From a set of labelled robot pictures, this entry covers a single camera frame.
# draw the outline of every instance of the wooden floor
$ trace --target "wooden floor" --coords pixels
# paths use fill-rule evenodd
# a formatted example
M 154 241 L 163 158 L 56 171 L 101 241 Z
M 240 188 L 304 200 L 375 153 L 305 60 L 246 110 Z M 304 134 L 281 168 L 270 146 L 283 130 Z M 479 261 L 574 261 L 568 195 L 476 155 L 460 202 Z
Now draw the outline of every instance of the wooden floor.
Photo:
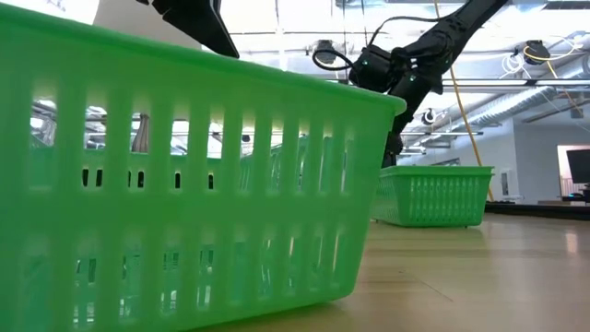
M 590 222 L 372 223 L 351 296 L 206 331 L 588 332 Z

